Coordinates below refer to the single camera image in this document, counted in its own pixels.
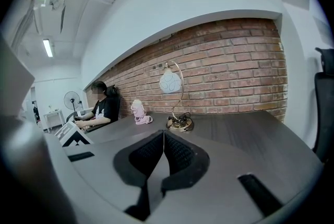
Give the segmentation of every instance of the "white desk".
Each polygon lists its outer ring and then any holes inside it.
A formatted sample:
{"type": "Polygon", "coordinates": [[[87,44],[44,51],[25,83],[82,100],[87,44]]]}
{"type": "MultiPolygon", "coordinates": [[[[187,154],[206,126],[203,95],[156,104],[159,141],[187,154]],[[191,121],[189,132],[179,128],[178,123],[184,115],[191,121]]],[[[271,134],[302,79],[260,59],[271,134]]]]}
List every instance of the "white desk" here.
{"type": "Polygon", "coordinates": [[[62,126],[65,125],[65,121],[64,121],[64,118],[63,118],[63,113],[62,113],[61,110],[53,111],[53,112],[50,112],[50,113],[46,113],[46,114],[44,114],[44,119],[45,119],[45,122],[46,122],[46,128],[47,128],[47,131],[48,131],[49,133],[50,133],[50,128],[51,128],[51,127],[49,127],[49,122],[48,122],[47,118],[48,118],[49,116],[56,115],[56,114],[58,114],[59,119],[61,120],[61,124],[62,124],[62,126]]]}

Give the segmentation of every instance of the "office chair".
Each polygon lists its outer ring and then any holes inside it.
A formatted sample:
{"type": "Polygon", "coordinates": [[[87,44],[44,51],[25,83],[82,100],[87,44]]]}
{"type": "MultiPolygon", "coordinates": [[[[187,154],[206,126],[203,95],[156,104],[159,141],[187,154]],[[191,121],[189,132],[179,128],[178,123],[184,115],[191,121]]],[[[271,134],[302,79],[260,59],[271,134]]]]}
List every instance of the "office chair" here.
{"type": "Polygon", "coordinates": [[[326,162],[334,143],[334,50],[315,50],[321,53],[324,71],[317,73],[314,78],[318,131],[313,151],[322,162],[326,162]]]}
{"type": "Polygon", "coordinates": [[[106,124],[102,124],[102,125],[96,125],[96,126],[92,126],[88,129],[86,129],[86,132],[92,132],[94,130],[97,130],[103,126],[106,126],[106,125],[109,125],[113,122],[116,122],[118,120],[118,115],[120,113],[120,102],[121,102],[121,97],[120,97],[120,94],[118,93],[117,89],[115,88],[115,85],[112,85],[110,87],[108,87],[106,89],[106,95],[108,98],[113,98],[114,101],[115,101],[115,104],[116,104],[116,114],[115,114],[115,119],[111,119],[111,121],[109,123],[106,123],[106,124]]]}

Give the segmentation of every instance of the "pink stuffed toy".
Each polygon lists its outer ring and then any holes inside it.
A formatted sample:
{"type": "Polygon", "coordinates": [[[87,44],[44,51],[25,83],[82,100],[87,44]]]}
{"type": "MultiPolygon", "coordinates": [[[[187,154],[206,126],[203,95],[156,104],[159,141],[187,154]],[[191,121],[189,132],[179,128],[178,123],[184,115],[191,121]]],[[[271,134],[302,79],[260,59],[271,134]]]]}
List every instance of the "pink stuffed toy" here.
{"type": "Polygon", "coordinates": [[[146,111],[142,106],[140,100],[134,100],[134,102],[131,105],[131,110],[135,115],[135,121],[137,125],[148,124],[153,121],[153,118],[151,116],[146,115],[146,111]]]}

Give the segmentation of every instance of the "white ceiling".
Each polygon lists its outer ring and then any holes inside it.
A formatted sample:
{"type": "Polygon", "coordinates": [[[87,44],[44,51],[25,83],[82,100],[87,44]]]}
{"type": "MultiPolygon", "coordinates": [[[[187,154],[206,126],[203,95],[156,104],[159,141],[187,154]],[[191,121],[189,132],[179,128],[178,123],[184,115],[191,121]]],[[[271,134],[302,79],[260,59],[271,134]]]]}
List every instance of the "white ceiling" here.
{"type": "MultiPolygon", "coordinates": [[[[51,11],[50,8],[43,8],[41,10],[43,35],[37,33],[33,22],[23,38],[18,53],[19,58],[27,67],[51,65],[57,61],[79,61],[87,42],[98,28],[106,10],[112,6],[113,1],[66,0],[62,33],[59,32],[61,9],[51,11]],[[44,38],[49,38],[54,45],[54,58],[47,57],[42,42],[44,38]]],[[[17,23],[15,28],[11,28],[11,31],[16,30],[26,10],[21,10],[19,17],[18,13],[13,15],[17,23]]]]}

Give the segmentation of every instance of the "brick wall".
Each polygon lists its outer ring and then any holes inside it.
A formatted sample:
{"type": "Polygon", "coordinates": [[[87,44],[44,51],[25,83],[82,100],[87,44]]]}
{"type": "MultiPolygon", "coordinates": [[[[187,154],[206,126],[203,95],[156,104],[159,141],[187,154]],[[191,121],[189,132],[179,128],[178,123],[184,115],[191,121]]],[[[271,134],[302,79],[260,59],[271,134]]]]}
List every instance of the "brick wall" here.
{"type": "MultiPolygon", "coordinates": [[[[236,113],[267,110],[283,121],[287,70],[272,20],[232,19],[194,26],[161,39],[112,67],[99,80],[121,93],[120,117],[134,99],[146,110],[171,112],[179,93],[163,94],[164,62],[179,63],[185,78],[180,112],[236,113]]],[[[93,106],[90,87],[88,104],[93,106]]]]}

